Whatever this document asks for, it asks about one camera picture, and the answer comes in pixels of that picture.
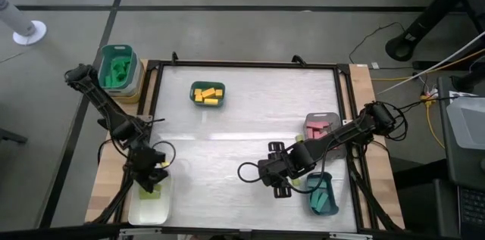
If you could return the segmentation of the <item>black equipment cart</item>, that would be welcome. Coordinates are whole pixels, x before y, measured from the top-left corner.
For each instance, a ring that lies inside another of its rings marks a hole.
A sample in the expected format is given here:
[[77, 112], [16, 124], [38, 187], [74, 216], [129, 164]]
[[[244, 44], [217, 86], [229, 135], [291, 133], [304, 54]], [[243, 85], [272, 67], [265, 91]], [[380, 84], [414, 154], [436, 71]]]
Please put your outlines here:
[[474, 93], [474, 87], [483, 81], [485, 75], [471, 73], [438, 79], [435, 100], [440, 107], [446, 157], [393, 174], [397, 189], [433, 184], [441, 237], [485, 240], [485, 150], [460, 147], [446, 112], [457, 98], [485, 98], [485, 89]]

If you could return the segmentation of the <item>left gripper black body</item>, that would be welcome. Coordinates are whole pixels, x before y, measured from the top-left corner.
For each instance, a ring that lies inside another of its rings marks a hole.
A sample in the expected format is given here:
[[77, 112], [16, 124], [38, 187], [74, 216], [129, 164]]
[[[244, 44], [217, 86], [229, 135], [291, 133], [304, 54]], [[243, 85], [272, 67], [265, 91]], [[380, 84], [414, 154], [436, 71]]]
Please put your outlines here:
[[165, 153], [150, 148], [149, 146], [134, 148], [131, 151], [130, 157], [133, 178], [154, 179], [153, 174], [155, 170], [163, 170], [163, 168], [156, 168], [156, 165], [164, 162], [165, 158]]

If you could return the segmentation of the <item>black furniture leg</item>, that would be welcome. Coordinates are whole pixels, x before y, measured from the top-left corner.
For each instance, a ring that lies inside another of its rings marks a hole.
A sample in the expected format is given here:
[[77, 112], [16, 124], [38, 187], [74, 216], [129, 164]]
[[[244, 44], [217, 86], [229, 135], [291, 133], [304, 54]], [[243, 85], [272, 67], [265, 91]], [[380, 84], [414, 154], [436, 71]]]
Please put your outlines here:
[[8, 131], [6, 129], [0, 128], [0, 141], [11, 141], [25, 144], [28, 141], [28, 138], [21, 136], [17, 133]]

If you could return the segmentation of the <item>black stand with round base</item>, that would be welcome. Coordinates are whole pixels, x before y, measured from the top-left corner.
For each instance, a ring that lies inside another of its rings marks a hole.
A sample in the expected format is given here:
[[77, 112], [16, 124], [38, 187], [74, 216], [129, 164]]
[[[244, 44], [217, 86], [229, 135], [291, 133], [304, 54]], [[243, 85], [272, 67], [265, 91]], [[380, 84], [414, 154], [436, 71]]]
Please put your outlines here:
[[433, 0], [407, 29], [386, 43], [386, 53], [396, 61], [409, 61], [418, 43], [459, 5], [476, 28], [481, 28], [476, 11], [468, 0]]

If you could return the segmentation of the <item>white stacked storage bin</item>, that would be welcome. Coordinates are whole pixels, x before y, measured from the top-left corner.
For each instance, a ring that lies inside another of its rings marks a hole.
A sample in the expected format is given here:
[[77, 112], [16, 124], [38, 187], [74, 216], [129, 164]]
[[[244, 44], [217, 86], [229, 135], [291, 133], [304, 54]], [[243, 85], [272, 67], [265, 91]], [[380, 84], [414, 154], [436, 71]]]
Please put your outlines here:
[[104, 59], [99, 71], [99, 84], [110, 96], [131, 96], [137, 93], [141, 78], [142, 64], [138, 59], [130, 59], [127, 78], [123, 82], [113, 82], [111, 79], [111, 62], [113, 59]]

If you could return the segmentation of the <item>grey translucent plastic bin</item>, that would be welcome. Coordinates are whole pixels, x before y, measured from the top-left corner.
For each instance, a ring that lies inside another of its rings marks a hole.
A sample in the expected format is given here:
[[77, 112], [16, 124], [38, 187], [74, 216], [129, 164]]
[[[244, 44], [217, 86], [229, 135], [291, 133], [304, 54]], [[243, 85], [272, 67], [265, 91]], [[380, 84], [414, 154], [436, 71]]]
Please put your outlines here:
[[[310, 113], [307, 114], [305, 118], [305, 122], [303, 125], [304, 129], [304, 138], [307, 138], [306, 134], [306, 129], [307, 127], [305, 126], [305, 123], [307, 121], [327, 121], [330, 125], [324, 129], [320, 129], [322, 132], [322, 137], [326, 136], [330, 132], [334, 131], [335, 129], [338, 129], [339, 127], [342, 126], [342, 121], [340, 119], [340, 116], [336, 113]], [[335, 160], [335, 159], [343, 159], [346, 156], [346, 148], [344, 145], [339, 146], [338, 148], [334, 148], [331, 151], [327, 153], [327, 159], [328, 160]]]

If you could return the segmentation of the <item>light grey device housing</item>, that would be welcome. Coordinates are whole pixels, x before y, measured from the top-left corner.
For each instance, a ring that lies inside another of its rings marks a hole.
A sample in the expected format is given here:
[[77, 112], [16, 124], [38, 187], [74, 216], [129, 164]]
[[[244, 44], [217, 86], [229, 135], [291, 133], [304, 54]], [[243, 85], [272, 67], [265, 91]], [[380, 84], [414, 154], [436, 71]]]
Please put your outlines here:
[[457, 98], [446, 112], [460, 147], [485, 150], [485, 98]]

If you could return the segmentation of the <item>tan stacked storage bin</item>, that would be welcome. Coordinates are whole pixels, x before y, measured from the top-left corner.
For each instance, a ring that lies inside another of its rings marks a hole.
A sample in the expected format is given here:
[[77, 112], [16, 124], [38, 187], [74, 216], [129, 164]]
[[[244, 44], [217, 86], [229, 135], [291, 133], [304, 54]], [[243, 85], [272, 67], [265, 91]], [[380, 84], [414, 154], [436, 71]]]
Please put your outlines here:
[[136, 104], [139, 102], [140, 96], [141, 96], [141, 93], [138, 92], [131, 96], [112, 96], [112, 98], [116, 102], [121, 104]]

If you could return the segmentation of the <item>teal stacked storage bin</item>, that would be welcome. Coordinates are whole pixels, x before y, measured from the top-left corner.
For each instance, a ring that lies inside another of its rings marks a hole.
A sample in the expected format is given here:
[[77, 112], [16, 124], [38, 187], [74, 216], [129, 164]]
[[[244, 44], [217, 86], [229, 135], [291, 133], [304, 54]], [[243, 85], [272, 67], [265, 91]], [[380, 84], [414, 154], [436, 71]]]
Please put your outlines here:
[[104, 59], [114, 59], [119, 57], [137, 59], [135, 51], [129, 45], [105, 45], [102, 47], [102, 61]]

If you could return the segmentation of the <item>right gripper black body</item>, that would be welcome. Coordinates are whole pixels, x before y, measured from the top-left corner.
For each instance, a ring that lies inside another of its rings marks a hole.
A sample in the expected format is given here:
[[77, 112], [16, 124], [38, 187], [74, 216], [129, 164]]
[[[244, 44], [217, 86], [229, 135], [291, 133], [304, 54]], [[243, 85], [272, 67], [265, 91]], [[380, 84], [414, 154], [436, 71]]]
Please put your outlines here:
[[259, 177], [266, 186], [279, 185], [285, 178], [297, 179], [299, 174], [287, 154], [270, 153], [259, 161]]

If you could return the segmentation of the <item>grey cylinder with white base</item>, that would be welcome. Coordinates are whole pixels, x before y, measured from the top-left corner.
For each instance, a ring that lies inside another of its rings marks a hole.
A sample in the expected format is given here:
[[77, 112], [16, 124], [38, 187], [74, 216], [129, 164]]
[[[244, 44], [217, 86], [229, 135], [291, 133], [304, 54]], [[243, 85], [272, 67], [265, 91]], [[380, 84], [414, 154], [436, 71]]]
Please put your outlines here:
[[12, 37], [18, 45], [36, 44], [47, 33], [42, 21], [29, 19], [8, 0], [0, 0], [0, 21], [14, 31]]

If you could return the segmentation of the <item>dark green plastic bin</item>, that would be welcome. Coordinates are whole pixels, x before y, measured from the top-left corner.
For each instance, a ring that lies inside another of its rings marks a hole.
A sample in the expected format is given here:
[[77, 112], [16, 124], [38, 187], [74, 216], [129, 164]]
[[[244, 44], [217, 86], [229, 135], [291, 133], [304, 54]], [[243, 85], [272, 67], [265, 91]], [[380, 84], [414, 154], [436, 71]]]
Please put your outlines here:
[[195, 81], [192, 83], [189, 91], [189, 98], [192, 101], [192, 103], [195, 106], [200, 106], [200, 107], [220, 107], [224, 104], [224, 96], [222, 98], [217, 98], [219, 100], [219, 105], [206, 105], [204, 104], [204, 98], [202, 103], [198, 103], [194, 101], [195, 95], [194, 95], [194, 89], [201, 89], [202, 91], [210, 88], [215, 88], [215, 89], [223, 89], [224, 90], [224, 96], [226, 92], [226, 86], [223, 83], [219, 82], [210, 82], [210, 81]]

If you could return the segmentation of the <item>bright green toy block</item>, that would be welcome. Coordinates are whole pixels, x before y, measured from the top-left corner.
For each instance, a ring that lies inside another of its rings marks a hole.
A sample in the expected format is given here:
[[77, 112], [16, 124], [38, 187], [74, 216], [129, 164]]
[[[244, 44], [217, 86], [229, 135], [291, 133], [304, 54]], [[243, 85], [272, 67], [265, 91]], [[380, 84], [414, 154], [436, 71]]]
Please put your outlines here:
[[127, 78], [130, 67], [129, 57], [115, 58], [111, 62], [111, 79], [113, 82], [123, 82]]

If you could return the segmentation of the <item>white plastic bin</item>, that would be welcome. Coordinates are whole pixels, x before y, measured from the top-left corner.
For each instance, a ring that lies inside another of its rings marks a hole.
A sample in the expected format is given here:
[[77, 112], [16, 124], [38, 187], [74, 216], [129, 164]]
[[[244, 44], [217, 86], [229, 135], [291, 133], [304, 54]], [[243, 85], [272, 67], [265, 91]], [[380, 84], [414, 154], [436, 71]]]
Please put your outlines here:
[[140, 185], [134, 182], [127, 218], [129, 224], [134, 226], [163, 225], [169, 219], [174, 194], [174, 179], [169, 174], [157, 185], [162, 187], [159, 199], [140, 200]]

